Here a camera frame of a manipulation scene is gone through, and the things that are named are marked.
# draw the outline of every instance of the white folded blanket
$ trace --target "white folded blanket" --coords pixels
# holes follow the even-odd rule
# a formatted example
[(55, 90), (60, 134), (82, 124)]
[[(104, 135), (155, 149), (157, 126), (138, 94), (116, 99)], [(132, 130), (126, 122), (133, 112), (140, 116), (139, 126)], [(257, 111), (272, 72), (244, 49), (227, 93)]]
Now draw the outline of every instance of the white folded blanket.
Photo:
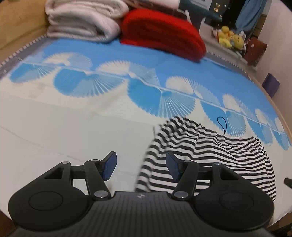
[(109, 42), (120, 34), (113, 19), (88, 6), (60, 5), (50, 12), (48, 20), (48, 37)]
[(113, 19), (122, 18), (129, 12), (128, 5), (122, 0), (47, 0), (45, 11), (47, 15), (51, 15), (60, 6), (68, 4), (75, 7), (90, 7), (94, 11)]

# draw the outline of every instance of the mattress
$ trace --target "mattress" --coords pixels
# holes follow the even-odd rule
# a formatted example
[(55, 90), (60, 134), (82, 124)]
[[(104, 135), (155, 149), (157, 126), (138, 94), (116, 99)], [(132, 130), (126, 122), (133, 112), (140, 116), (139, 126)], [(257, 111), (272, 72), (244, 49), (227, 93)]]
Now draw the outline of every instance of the mattress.
[[(226, 135), (256, 137), (274, 168), (271, 224), (292, 209), (292, 149), (277, 113), (244, 71), (207, 54), (194, 63), (153, 49), (45, 37), (0, 67), (0, 208), (57, 163), (80, 165), (110, 151), (118, 165), (111, 192), (132, 191), (153, 126), (187, 117)], [(74, 184), (85, 191), (82, 181)]]

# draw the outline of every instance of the yellow stuffed toy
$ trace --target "yellow stuffed toy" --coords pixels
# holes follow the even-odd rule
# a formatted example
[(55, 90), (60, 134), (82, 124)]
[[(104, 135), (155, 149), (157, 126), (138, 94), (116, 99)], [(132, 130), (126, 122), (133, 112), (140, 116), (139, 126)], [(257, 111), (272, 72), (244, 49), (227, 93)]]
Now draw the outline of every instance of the yellow stuffed toy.
[(232, 45), (228, 39), (219, 38), (219, 44), (225, 48), (231, 48)]
[(243, 49), (244, 40), (239, 35), (235, 34), (231, 37), (231, 44), (237, 49)]
[(229, 27), (228, 26), (222, 26), (222, 28), (221, 28), (221, 31), (224, 33), (224, 34), (228, 34), (228, 32), (229, 32)]
[(218, 36), (218, 38), (223, 38), (223, 39), (227, 38), (226, 35), (222, 31), (219, 31), (217, 36)]

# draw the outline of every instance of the striped shirt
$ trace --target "striped shirt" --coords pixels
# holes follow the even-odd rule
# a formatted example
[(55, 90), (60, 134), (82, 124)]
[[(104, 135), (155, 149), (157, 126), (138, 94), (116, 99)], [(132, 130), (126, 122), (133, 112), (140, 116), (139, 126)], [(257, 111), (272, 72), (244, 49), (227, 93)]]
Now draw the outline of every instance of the striped shirt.
[[(259, 139), (228, 137), (204, 128), (187, 118), (174, 117), (161, 126), (150, 144), (136, 184), (136, 191), (172, 193), (177, 183), (166, 166), (166, 153), (181, 160), (193, 160), (211, 167), (220, 162), (276, 198), (275, 175), (271, 161)], [(198, 180), (195, 195), (208, 188), (209, 180)]]

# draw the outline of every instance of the fan pattern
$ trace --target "fan pattern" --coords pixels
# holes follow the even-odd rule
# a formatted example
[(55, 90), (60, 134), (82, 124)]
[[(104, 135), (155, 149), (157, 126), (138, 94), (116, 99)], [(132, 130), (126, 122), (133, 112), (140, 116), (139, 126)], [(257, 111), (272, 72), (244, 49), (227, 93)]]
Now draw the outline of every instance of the fan pattern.
[(217, 97), (194, 77), (172, 75), (161, 81), (155, 68), (128, 60), (103, 62), (93, 68), (91, 59), (80, 53), (63, 52), (45, 57), (45, 53), (39, 52), (13, 70), (10, 80), (23, 83), (50, 74), (55, 89), (65, 96), (98, 96), (126, 83), (131, 101), (151, 115), (166, 119), (185, 117), (200, 105), (206, 117), (221, 130), (217, 119), (223, 117), (226, 133), (231, 136), (244, 136), (249, 126), (266, 145), (276, 140), (285, 150), (291, 146), (279, 118), (273, 121), (258, 108), (251, 111), (229, 93)]

